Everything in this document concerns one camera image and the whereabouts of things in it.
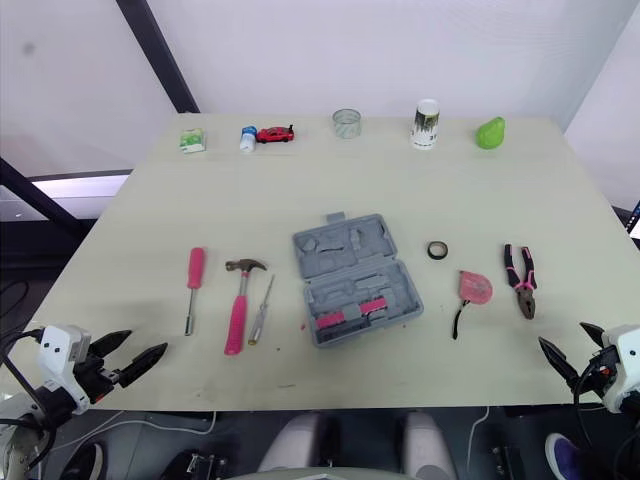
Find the tape roll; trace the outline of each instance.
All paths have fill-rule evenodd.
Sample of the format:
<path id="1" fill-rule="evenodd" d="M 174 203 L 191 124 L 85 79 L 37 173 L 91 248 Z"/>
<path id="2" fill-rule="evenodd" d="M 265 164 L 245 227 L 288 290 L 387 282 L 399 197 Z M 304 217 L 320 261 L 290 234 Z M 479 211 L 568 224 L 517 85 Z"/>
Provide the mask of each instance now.
<path id="1" fill-rule="evenodd" d="M 427 255 L 434 260 L 442 260 L 449 254 L 449 247 L 440 240 L 435 240 L 427 244 Z"/>

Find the green fruit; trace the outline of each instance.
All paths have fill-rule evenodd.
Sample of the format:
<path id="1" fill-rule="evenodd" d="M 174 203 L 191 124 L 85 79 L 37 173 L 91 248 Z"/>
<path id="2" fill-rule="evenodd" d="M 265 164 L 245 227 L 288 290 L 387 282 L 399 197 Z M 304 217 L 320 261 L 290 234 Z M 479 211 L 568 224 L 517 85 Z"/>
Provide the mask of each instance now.
<path id="1" fill-rule="evenodd" d="M 481 125 L 476 132 L 476 144 L 485 149 L 499 147 L 504 140 L 504 127 L 505 121 L 502 117 L 496 117 Z"/>

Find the clear glass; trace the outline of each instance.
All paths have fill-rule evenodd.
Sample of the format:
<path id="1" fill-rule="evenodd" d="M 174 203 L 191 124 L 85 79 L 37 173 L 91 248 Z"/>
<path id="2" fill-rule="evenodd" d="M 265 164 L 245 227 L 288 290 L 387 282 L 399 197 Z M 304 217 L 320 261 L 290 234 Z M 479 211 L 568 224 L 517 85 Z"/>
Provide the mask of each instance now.
<path id="1" fill-rule="evenodd" d="M 340 138 L 354 138 L 360 135 L 362 130 L 360 112 L 351 108 L 343 108 L 333 114 L 333 126 L 336 135 Z"/>

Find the blue cap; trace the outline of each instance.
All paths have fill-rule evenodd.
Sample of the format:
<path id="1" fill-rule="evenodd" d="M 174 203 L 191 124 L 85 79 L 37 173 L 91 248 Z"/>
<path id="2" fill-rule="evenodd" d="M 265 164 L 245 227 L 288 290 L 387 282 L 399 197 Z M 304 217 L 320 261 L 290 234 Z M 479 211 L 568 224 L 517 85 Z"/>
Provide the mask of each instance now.
<path id="1" fill-rule="evenodd" d="M 258 134 L 258 129 L 253 125 L 250 125 L 242 129 L 242 135 L 244 135 L 245 133 L 249 133 L 255 137 Z"/>

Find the pink screwdriver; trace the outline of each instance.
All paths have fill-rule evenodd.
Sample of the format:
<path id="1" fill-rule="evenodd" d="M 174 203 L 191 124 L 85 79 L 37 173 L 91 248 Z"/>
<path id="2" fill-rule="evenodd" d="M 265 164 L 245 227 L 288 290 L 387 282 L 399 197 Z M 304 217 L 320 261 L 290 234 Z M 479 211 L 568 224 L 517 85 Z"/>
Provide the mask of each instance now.
<path id="1" fill-rule="evenodd" d="M 204 249 L 195 247 L 191 249 L 189 255 L 189 277 L 187 287 L 191 289 L 189 297 L 189 311 L 187 312 L 187 326 L 184 334 L 189 336 L 193 333 L 193 294 L 202 286 L 202 273 L 204 272 Z"/>

